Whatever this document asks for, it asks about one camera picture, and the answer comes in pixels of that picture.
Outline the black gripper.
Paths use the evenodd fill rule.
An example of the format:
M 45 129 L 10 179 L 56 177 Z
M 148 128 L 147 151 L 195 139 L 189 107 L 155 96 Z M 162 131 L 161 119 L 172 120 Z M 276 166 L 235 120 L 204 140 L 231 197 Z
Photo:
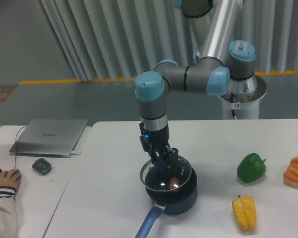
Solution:
M 162 146 L 162 170 L 166 171 L 168 168 L 176 168 L 178 161 L 178 149 L 169 147 L 169 127 L 165 126 L 163 129 L 152 131 L 145 129 L 144 124 L 140 124 L 140 141 L 145 152 L 148 152 L 151 163 L 158 162 L 158 155 L 156 149 Z

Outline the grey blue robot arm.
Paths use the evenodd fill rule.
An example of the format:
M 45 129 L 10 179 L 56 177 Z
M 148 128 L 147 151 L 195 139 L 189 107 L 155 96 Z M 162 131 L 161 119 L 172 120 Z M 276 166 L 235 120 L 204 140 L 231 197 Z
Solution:
M 169 145 L 166 97 L 170 91 L 224 95 L 231 80 L 254 74 L 255 48 L 247 41 L 231 39 L 241 0 L 176 0 L 193 28 L 199 48 L 195 65 L 182 66 L 171 59 L 137 76 L 135 95 L 141 123 L 140 141 L 154 165 L 174 167 L 178 151 Z

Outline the striped cream sleeve forearm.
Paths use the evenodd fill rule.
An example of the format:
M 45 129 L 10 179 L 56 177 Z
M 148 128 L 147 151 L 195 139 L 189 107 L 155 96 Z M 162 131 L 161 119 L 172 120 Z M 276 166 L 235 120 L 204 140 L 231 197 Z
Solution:
M 16 189 L 0 186 L 0 238 L 15 238 L 18 231 Z

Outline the person's hand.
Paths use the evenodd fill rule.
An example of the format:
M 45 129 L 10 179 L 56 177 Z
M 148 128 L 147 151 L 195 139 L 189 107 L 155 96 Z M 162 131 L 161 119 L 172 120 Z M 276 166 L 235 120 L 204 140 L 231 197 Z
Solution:
M 12 169 L 9 171 L 2 171 L 0 173 L 0 188 L 11 188 L 17 191 L 20 182 L 21 172 L 19 170 Z

